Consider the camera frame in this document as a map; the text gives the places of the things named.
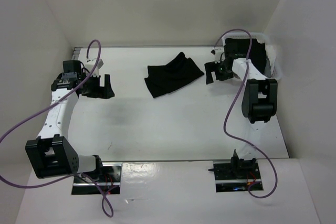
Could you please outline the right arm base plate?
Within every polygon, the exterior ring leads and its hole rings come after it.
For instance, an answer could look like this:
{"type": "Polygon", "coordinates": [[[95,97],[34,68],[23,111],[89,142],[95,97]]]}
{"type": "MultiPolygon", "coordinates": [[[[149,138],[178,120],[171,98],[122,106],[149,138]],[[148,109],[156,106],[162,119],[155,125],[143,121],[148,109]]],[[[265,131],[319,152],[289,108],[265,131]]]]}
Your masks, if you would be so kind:
{"type": "Polygon", "coordinates": [[[213,161],[213,167],[208,169],[214,174],[217,193],[248,191],[263,191],[261,174],[255,158],[240,160],[240,164],[231,161],[213,161]]]}

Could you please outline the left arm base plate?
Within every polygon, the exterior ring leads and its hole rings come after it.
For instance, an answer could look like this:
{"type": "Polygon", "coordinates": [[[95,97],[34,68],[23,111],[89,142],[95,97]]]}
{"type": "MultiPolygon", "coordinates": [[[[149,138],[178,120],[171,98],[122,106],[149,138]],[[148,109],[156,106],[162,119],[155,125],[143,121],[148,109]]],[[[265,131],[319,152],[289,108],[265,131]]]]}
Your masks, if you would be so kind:
{"type": "MultiPolygon", "coordinates": [[[[121,174],[121,163],[105,162],[102,164],[99,175],[90,174],[90,176],[104,193],[118,195],[121,187],[121,174]]],[[[79,175],[73,180],[71,194],[99,195],[100,191],[90,179],[84,175],[79,175]]]]}

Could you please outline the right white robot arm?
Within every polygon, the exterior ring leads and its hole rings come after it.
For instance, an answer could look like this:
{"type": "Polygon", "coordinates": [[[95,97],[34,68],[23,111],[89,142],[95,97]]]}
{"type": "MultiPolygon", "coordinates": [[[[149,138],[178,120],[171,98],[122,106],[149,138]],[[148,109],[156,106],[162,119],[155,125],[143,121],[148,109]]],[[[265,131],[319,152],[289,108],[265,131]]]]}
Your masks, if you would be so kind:
{"type": "Polygon", "coordinates": [[[227,39],[219,61],[204,64],[206,84],[234,77],[242,81],[242,114],[251,124],[267,123],[277,112],[278,82],[266,76],[266,45],[253,39],[227,39]]]}

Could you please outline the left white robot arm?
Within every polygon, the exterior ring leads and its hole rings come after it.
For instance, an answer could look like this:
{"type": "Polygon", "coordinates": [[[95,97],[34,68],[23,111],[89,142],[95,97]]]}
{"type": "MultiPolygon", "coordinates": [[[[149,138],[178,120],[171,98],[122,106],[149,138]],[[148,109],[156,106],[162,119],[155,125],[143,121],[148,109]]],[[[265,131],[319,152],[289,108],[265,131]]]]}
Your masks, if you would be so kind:
{"type": "Polygon", "coordinates": [[[104,168],[98,155],[81,156],[70,145],[68,131],[71,116],[80,96],[94,99],[114,97],[110,76],[104,75],[100,86],[101,59],[68,60],[51,85],[51,104],[45,124],[37,138],[27,141],[25,150],[38,178],[85,173],[93,182],[104,177],[104,168]]]}

